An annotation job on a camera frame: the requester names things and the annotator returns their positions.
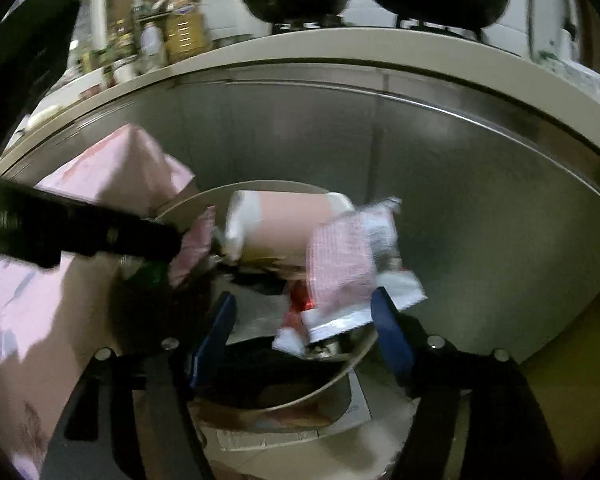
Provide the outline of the large cooking oil bottle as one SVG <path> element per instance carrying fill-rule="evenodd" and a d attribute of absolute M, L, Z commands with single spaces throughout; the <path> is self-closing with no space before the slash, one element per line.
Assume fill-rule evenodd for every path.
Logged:
<path fill-rule="evenodd" d="M 166 54 L 171 64 L 209 50 L 204 14 L 194 0 L 171 0 L 166 17 Z"/>

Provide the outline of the pink floral tablecloth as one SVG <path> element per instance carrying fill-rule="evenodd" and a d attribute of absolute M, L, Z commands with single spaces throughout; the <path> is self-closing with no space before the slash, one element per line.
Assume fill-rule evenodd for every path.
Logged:
<path fill-rule="evenodd" d="M 38 187 L 151 216 L 193 178 L 144 129 L 125 125 Z M 107 304 L 120 268 L 106 255 L 65 255 L 49 271 L 0 256 L 0 478 L 38 478 L 86 363 L 116 345 Z"/>

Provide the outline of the beige trash bin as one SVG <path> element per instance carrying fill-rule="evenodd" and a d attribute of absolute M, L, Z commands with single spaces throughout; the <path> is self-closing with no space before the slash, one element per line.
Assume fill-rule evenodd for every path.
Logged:
<path fill-rule="evenodd" d="M 263 295 L 218 278 L 212 295 L 231 292 L 237 299 L 237 322 L 220 352 L 225 377 L 215 379 L 195 401 L 206 424 L 230 429 L 321 427 L 344 413 L 351 397 L 350 370 L 373 347 L 372 326 L 348 337 L 332 360 L 302 360 L 272 348 L 274 333 L 288 309 L 283 295 Z"/>

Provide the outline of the pink paper cup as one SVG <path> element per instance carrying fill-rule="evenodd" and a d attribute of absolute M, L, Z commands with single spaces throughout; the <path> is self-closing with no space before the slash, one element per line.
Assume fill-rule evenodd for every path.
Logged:
<path fill-rule="evenodd" d="M 312 232 L 353 209 L 341 193 L 236 191 L 228 203 L 224 250 L 232 261 L 303 266 Z"/>

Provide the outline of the gas stove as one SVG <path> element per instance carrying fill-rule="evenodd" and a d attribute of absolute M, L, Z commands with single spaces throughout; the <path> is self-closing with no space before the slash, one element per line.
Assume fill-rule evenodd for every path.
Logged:
<path fill-rule="evenodd" d="M 392 18 L 389 24 L 355 24 L 346 21 L 341 15 L 327 15 L 321 21 L 302 22 L 291 21 L 268 25 L 268 35 L 286 34 L 286 32 L 307 32 L 317 29 L 334 28 L 370 28 L 370 29 L 399 29 L 407 32 L 426 32 L 427 34 L 441 35 L 455 39 L 475 41 L 487 47 L 517 55 L 520 58 L 528 58 L 528 38 L 519 30 L 504 26 L 493 25 L 487 29 L 469 30 L 458 27 L 449 27 L 435 24 L 426 24 L 423 21 L 400 21 Z"/>

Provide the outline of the pink red snack wrapper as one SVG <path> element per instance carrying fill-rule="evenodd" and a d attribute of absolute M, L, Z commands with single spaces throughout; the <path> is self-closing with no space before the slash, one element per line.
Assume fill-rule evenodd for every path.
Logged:
<path fill-rule="evenodd" d="M 398 311 L 426 299 L 415 273 L 403 265 L 396 229 L 400 208 L 398 198 L 386 198 L 313 231 L 306 248 L 306 301 L 286 316 L 274 350 L 307 359 L 311 347 L 370 324 L 370 302 L 379 287 Z"/>

